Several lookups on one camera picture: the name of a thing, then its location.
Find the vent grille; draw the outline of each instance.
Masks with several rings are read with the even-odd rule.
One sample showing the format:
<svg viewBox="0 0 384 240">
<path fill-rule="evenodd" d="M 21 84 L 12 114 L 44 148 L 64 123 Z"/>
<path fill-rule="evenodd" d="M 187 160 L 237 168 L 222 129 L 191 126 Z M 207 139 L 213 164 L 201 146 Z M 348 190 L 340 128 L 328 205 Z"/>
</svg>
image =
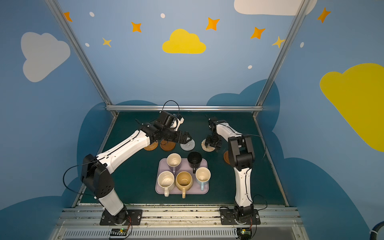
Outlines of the vent grille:
<svg viewBox="0 0 384 240">
<path fill-rule="evenodd" d="M 111 231 L 108 228 L 73 228 L 65 231 L 63 239 L 108 239 L 110 233 Z"/>
<path fill-rule="evenodd" d="M 133 238 L 220 238 L 237 237 L 236 229 L 232 228 L 134 228 Z"/>
</svg>

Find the light blue mug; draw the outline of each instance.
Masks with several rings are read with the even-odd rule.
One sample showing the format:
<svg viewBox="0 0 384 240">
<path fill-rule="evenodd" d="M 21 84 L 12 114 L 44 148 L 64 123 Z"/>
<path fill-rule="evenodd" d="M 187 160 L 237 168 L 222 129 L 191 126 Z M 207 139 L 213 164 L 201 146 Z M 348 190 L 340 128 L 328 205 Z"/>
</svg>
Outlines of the light blue mug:
<svg viewBox="0 0 384 240">
<path fill-rule="evenodd" d="M 199 167 L 196 170 L 197 182 L 201 185 L 201 191 L 204 191 L 204 186 L 208 184 L 211 178 L 211 172 L 206 167 Z"/>
</svg>

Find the yellow star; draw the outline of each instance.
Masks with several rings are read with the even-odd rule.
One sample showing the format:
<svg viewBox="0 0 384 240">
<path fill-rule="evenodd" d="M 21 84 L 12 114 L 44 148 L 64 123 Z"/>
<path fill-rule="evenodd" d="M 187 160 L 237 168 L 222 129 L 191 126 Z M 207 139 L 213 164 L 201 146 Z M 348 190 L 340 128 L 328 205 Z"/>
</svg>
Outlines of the yellow star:
<svg viewBox="0 0 384 240">
<path fill-rule="evenodd" d="M 111 46 L 109 45 L 109 43 L 110 43 L 112 40 L 107 41 L 107 40 L 105 40 L 104 38 L 103 38 L 103 40 L 104 40 L 103 45 L 108 45 L 108 46 L 111 48 Z"/>
<path fill-rule="evenodd" d="M 70 18 L 70 12 L 67 12 L 67 13 L 64 13 L 64 16 L 65 18 L 68 20 L 68 21 L 72 21 L 72 19 Z"/>
<path fill-rule="evenodd" d="M 207 29 L 213 29 L 216 31 L 216 24 L 219 22 L 220 19 L 216 19 L 216 20 L 212 20 L 210 18 L 208 18 L 208 26 L 207 26 Z"/>
<path fill-rule="evenodd" d="M 138 32 L 141 33 L 141 30 L 140 30 L 141 23 L 138 23 L 138 24 L 135 24 L 135 23 L 133 23 L 133 22 L 131 22 L 131 23 L 132 23 L 132 26 L 133 26 L 133 30 L 132 30 L 132 32 L 134 32 L 134 31 L 138 31 Z"/>
<path fill-rule="evenodd" d="M 272 44 L 272 46 L 273 46 L 273 45 L 277 45 L 277 46 L 280 48 L 281 43 L 284 42 L 284 41 L 285 41 L 285 39 L 280 40 L 280 36 L 278 36 L 278 37 L 277 37 L 277 42 L 274 43 L 274 44 Z"/>
<path fill-rule="evenodd" d="M 325 8 L 323 10 L 323 13 L 319 16 L 317 20 L 321 20 L 321 23 L 324 22 L 325 18 L 330 14 L 331 12 L 328 12 Z"/>
<path fill-rule="evenodd" d="M 258 38 L 258 39 L 260 39 L 260 38 L 262 37 L 262 33 L 263 33 L 264 30 L 265 30 L 265 28 L 264 28 L 264 29 L 258 29 L 258 28 L 255 28 L 255 32 L 254 32 L 253 35 L 251 36 L 251 39 L 253 39 L 253 38 Z"/>
</svg>

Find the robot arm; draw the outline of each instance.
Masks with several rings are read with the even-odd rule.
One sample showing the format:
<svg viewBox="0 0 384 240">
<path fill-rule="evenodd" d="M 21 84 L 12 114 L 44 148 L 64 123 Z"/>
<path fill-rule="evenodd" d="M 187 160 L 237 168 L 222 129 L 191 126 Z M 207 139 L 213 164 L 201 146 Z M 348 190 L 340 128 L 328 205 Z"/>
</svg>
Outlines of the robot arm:
<svg viewBox="0 0 384 240">
<path fill-rule="evenodd" d="M 251 137 L 237 132 L 225 120 L 209 119 L 209 127 L 212 134 L 207 136 L 206 146 L 220 149 L 221 137 L 228 142 L 229 163 L 235 170 L 236 179 L 235 219 L 246 222 L 253 216 L 250 176 L 255 153 Z"/>
<path fill-rule="evenodd" d="M 155 141 L 164 139 L 181 144 L 189 142 L 192 139 L 189 133 L 179 130 L 183 121 L 184 118 L 179 114 L 161 111 L 153 124 L 142 124 L 131 136 L 113 148 L 96 157 L 89 154 L 84 158 L 81 181 L 105 207 L 103 216 L 112 219 L 113 224 L 125 223 L 127 211 L 115 192 L 111 174 L 133 154 Z"/>
</svg>

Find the lavender tray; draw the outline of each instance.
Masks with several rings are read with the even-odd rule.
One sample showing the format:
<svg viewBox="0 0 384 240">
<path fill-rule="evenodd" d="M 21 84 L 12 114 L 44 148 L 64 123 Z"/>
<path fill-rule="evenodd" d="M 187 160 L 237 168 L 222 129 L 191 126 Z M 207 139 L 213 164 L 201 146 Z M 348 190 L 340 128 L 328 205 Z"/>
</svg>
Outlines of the lavender tray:
<svg viewBox="0 0 384 240">
<path fill-rule="evenodd" d="M 208 168 L 207 160 L 205 160 L 203 158 L 203 160 L 201 161 L 200 167 Z M 160 160 L 160 162 L 159 162 L 159 169 L 157 170 L 157 177 L 156 177 L 156 187 L 155 187 L 155 189 L 156 189 L 156 192 L 158 194 L 162 194 L 162 195 L 164 195 L 164 191 L 157 184 L 157 178 L 160 175 L 160 173 L 162 173 L 164 171 L 170 171 L 171 172 L 171 170 L 169 169 L 169 166 L 167 164 L 167 159 L 166 158 L 163 158 L 163 159 Z M 189 166 L 188 160 L 186 158 L 182 158 L 181 159 L 180 169 L 178 171 L 176 171 L 176 176 L 177 176 L 178 173 L 183 172 L 183 171 L 189 172 L 192 175 L 192 178 L 193 178 L 193 185 L 186 192 L 186 194 L 206 194 L 208 192 L 208 190 L 209 190 L 209 183 L 204 186 L 204 191 L 201 191 L 201 185 L 197 182 L 196 176 L 193 173 L 193 169 Z M 182 194 L 182 192 L 175 186 L 171 191 L 169 191 L 169 194 Z"/>
</svg>

